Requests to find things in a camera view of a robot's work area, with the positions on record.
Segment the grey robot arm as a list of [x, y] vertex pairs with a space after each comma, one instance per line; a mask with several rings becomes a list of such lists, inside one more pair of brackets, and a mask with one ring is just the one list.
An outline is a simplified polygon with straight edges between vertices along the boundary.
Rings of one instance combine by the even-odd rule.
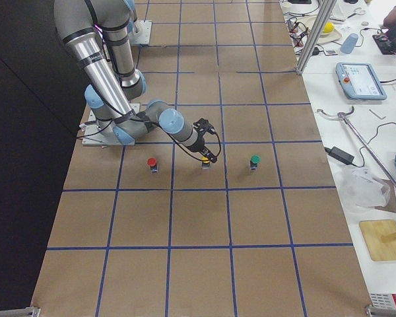
[[205, 145], [204, 135], [216, 133], [208, 120], [189, 123], [161, 100], [142, 112], [130, 105], [146, 91], [129, 41], [130, 34], [140, 32], [134, 1], [55, 1], [53, 13], [62, 43], [90, 79], [84, 96], [101, 130], [112, 129], [128, 145], [159, 127], [179, 147], [217, 161]]

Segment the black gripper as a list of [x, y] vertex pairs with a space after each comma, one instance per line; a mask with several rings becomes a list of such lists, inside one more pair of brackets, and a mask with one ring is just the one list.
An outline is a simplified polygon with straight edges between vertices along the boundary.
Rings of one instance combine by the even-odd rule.
[[217, 156], [205, 146], [205, 139], [203, 137], [198, 137], [195, 142], [189, 146], [189, 150], [192, 153], [200, 153], [202, 156], [207, 157], [212, 163], [217, 161]]

